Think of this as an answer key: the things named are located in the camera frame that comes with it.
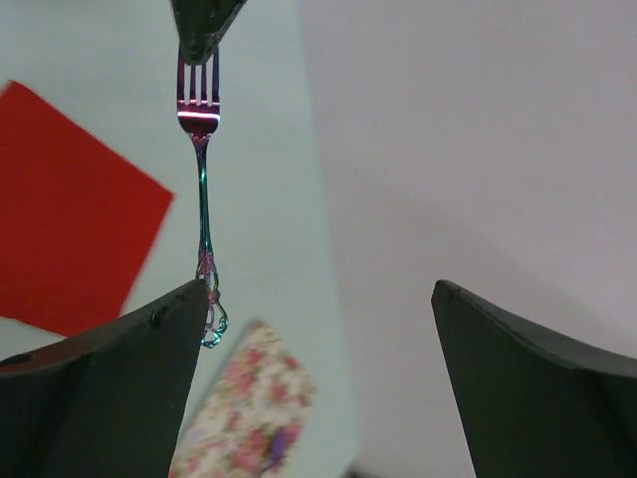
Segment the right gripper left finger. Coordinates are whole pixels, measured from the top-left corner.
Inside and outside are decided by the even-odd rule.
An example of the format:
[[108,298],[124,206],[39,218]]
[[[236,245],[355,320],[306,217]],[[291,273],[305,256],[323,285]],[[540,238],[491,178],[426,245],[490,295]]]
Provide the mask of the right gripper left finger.
[[165,477],[207,317],[191,281],[1,362],[4,477]]

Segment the iridescent fork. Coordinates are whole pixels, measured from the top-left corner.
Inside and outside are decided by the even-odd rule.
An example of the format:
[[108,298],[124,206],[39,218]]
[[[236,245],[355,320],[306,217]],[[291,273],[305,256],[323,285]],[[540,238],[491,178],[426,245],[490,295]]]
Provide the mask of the iridescent fork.
[[219,51],[202,65],[187,64],[178,56],[176,117],[195,150],[197,164],[199,246],[195,278],[207,288],[208,312],[201,346],[213,349],[221,342],[229,324],[220,302],[219,275],[210,231],[207,147],[220,122]]

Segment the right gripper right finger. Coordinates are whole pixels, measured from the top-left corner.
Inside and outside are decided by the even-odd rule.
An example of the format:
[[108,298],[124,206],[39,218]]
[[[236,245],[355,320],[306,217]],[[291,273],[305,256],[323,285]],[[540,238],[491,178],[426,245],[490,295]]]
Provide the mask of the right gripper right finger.
[[477,476],[635,476],[635,359],[451,281],[435,284],[431,304]]

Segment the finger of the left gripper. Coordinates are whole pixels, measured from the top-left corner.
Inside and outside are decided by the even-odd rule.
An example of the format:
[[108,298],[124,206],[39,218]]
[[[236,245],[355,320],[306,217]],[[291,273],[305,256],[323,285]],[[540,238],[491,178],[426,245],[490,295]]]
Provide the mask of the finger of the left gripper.
[[205,64],[246,4],[246,0],[170,0],[186,64]]

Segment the red paper napkin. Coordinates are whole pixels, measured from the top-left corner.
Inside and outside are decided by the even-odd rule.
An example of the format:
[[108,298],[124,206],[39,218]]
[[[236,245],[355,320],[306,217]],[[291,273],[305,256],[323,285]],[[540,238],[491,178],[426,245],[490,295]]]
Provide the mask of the red paper napkin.
[[27,87],[1,92],[1,314],[63,337],[116,319],[171,191]]

